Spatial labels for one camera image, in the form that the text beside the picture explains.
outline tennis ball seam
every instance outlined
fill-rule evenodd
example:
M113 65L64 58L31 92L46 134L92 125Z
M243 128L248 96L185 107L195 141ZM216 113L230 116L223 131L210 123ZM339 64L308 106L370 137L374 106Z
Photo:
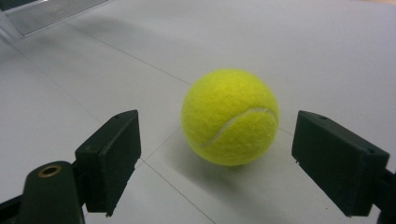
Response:
M257 107L257 108L250 108L249 110L245 111L244 113L238 114L234 116L233 118L229 119L227 122L224 123L224 125L219 129L219 131L210 139L208 142L200 145L200 147L209 147L213 143L218 140L218 138L232 125L237 119L245 116L248 113L255 113L255 112L263 112L263 113L268 113L271 115L273 119L276 119L276 114L274 111L271 109L265 108L265 107Z

